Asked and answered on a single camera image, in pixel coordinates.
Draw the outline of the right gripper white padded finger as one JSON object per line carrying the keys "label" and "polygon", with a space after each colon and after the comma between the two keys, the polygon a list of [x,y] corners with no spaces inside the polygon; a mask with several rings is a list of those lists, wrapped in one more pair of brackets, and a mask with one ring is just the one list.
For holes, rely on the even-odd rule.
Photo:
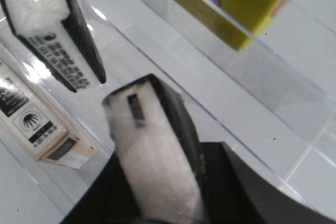
{"label": "right gripper white padded finger", "polygon": [[110,93],[102,106],[141,215],[207,221],[204,155],[180,94],[148,74]]}

